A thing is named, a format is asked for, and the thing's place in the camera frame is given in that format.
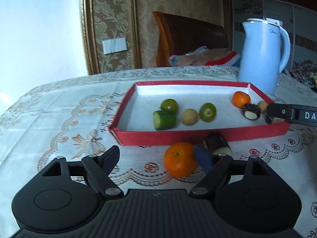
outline electric kettle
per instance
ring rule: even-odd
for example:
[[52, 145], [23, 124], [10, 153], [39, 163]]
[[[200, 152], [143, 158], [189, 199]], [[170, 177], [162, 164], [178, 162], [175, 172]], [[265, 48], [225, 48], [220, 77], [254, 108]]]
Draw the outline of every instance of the electric kettle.
[[[264, 93], [273, 94], [279, 73], [289, 60], [291, 44], [288, 33], [279, 25], [262, 19], [247, 19], [242, 25], [246, 37], [238, 81], [250, 82]], [[284, 45], [282, 58], [280, 36]]]

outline gold trim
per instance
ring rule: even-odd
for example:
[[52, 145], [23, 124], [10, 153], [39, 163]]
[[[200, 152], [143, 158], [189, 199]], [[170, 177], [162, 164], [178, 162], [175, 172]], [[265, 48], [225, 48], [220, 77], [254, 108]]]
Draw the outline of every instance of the gold trim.
[[136, 13], [136, 2], [135, 0], [129, 0], [130, 12], [131, 12], [131, 28], [133, 34], [133, 54], [134, 54], [134, 68], [142, 68], [140, 59], [140, 50], [138, 45], [138, 30], [137, 30], [137, 13]]
[[92, 0], [80, 0], [81, 24], [84, 39], [86, 64], [89, 74], [100, 73], [98, 62]]

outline silver bolt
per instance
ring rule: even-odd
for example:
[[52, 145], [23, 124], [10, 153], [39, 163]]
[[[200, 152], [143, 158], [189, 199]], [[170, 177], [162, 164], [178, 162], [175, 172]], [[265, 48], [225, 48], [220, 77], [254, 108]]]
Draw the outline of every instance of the silver bolt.
[[119, 188], [108, 188], [106, 190], [106, 194], [109, 196], [115, 196], [115, 195], [119, 195], [121, 193], [121, 190]]
[[205, 187], [197, 187], [193, 189], [193, 193], [195, 195], [205, 195], [208, 192], [208, 190]]

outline cut cucumber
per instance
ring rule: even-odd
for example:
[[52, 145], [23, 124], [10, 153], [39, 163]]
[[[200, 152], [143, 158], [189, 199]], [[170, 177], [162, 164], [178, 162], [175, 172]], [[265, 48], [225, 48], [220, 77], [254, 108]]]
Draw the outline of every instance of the cut cucumber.
[[176, 114], [169, 109], [155, 111], [153, 113], [153, 124], [157, 131], [175, 128]]

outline tablecloth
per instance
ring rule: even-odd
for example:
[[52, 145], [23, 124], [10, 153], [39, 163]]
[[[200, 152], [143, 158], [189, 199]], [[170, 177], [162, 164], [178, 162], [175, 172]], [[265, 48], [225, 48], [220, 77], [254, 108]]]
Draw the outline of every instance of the tablecloth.
[[[237, 81], [237, 74], [235, 67], [217, 66], [137, 69], [50, 83], [29, 91], [0, 117], [1, 238], [18, 230], [12, 198], [53, 158], [63, 155], [67, 160], [80, 160], [117, 144], [107, 126], [132, 84]], [[282, 74], [275, 94], [269, 96], [279, 103], [317, 106], [316, 93]], [[309, 238], [317, 237], [316, 138], [316, 128], [292, 124], [284, 136], [229, 143], [235, 159], [260, 156], [298, 193], [302, 212], [295, 230]], [[119, 147], [120, 161], [110, 177], [124, 192], [129, 188], [190, 190], [204, 176], [200, 169], [186, 178], [171, 176], [162, 161], [167, 146]]]

